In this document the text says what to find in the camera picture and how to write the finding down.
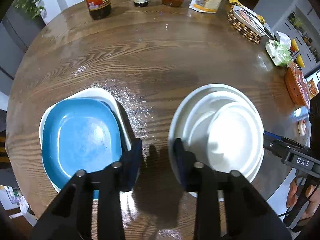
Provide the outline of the white dish with packet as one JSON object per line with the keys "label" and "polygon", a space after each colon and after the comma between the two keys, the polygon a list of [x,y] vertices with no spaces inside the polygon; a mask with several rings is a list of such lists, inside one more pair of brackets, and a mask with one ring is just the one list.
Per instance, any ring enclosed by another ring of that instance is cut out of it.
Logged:
{"label": "white dish with packet", "polygon": [[235,5],[233,7],[233,15],[239,22],[251,29],[251,31],[253,31],[258,36],[266,35],[263,25],[242,7]]}

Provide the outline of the grey refrigerator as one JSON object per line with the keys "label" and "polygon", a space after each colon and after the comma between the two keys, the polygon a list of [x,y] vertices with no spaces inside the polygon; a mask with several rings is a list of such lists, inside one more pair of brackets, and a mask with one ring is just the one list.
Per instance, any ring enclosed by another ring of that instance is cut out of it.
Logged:
{"label": "grey refrigerator", "polygon": [[10,7],[1,21],[1,71],[11,80],[33,40],[45,27],[40,16],[31,18]]}

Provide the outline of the medium white round bowl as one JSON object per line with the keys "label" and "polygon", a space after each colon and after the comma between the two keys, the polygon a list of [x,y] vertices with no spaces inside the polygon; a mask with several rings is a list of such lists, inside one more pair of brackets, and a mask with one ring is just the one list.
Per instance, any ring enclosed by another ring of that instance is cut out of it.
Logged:
{"label": "medium white round bowl", "polygon": [[[183,129],[182,140],[185,144],[185,148],[193,152],[196,156],[196,160],[210,166],[207,158],[207,137],[208,127],[214,114],[224,105],[231,102],[239,102],[250,108],[256,115],[257,119],[261,122],[263,130],[263,124],[258,113],[249,105],[249,103],[234,92],[217,91],[209,93],[201,98],[195,106],[192,108],[190,115],[188,116]],[[263,144],[260,151],[259,163],[257,163],[255,169],[248,176],[242,175],[248,180],[253,181],[260,168],[263,159]]]}

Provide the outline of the green potted plant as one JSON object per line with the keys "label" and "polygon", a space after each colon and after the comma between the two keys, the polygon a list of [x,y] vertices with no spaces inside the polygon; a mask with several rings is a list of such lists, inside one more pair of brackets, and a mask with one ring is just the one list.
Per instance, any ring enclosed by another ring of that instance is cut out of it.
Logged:
{"label": "green potted plant", "polygon": [[34,20],[46,13],[42,0],[14,0],[12,6]]}

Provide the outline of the orange snack package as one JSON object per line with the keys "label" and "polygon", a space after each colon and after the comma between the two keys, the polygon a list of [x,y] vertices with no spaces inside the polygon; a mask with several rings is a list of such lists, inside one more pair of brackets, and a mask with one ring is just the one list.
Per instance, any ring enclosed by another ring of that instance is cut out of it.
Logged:
{"label": "orange snack package", "polygon": [[291,100],[298,106],[310,108],[309,90],[306,80],[298,65],[291,61],[287,65],[285,84]]}

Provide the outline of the square blue patterned plate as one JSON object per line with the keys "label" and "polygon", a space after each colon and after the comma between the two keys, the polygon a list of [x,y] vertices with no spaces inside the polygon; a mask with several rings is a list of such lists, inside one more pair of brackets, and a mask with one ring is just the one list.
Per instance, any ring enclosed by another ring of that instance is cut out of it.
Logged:
{"label": "square blue patterned plate", "polygon": [[[108,105],[108,107],[110,108],[110,110],[113,112],[114,116],[116,117],[116,120],[118,122],[118,126],[119,126],[119,130],[121,133],[121,146],[123,148],[123,150],[131,150],[132,148],[132,143],[131,143],[131,139],[129,137],[129,133],[127,131],[127,128],[125,126],[125,122],[124,122],[124,118],[123,115],[120,112],[120,107],[117,103],[117,101],[115,100],[115,98],[105,89],[103,88],[88,88],[88,89],[84,89],[82,91],[79,91],[63,100],[67,100],[67,99],[75,99],[75,98],[90,98],[90,99],[95,99],[95,100],[99,100],[105,104]],[[57,103],[53,104],[52,106],[50,106],[43,114],[40,124],[39,124],[39,140],[40,140],[40,146],[41,146],[41,151],[42,151],[42,141],[43,141],[43,130],[44,130],[44,125],[46,123],[46,119],[49,115],[49,113],[51,112],[51,110],[53,109],[53,107],[56,105]],[[49,179],[53,188],[55,189],[55,191],[57,193],[60,192],[60,188],[57,187],[52,181],[51,179]]]}

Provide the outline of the small white round bowl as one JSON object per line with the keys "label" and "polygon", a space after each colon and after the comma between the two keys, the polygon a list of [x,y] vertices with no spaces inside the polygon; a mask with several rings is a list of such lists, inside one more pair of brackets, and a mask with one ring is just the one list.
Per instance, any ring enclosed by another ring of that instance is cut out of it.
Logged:
{"label": "small white round bowl", "polygon": [[220,172],[253,172],[260,159],[263,130],[257,115],[239,102],[222,106],[208,127],[207,158]]}

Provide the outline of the green vegetable bag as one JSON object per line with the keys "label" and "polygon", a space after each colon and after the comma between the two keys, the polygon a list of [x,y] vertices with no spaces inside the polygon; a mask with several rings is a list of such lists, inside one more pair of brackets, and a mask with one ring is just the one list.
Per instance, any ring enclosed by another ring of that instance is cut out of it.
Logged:
{"label": "green vegetable bag", "polygon": [[272,62],[278,67],[286,67],[291,61],[291,40],[285,33],[276,31],[276,39],[270,39],[265,44],[265,49]]}

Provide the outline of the wooden bead trivet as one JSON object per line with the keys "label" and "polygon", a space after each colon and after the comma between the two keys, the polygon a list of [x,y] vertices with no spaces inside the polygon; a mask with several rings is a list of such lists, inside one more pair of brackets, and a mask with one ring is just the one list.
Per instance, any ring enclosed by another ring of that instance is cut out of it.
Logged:
{"label": "wooden bead trivet", "polygon": [[251,42],[253,42],[255,44],[259,44],[261,42],[262,36],[258,36],[257,34],[255,34],[253,31],[251,31],[251,29],[246,27],[244,24],[239,22],[234,17],[234,15],[233,15],[233,7],[231,7],[231,9],[229,10],[229,12],[227,14],[227,20],[229,21],[229,23],[233,26],[233,28],[238,33],[240,33],[243,37],[245,37],[249,41],[251,41]]}

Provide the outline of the blue ceramic bowl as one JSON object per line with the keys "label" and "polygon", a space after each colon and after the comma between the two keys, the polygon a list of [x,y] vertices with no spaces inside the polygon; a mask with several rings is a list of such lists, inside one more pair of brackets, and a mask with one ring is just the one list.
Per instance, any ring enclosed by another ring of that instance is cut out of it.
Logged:
{"label": "blue ceramic bowl", "polygon": [[103,170],[118,161],[122,152],[116,118],[99,100],[63,100],[44,123],[42,162],[48,178],[59,189],[76,171]]}

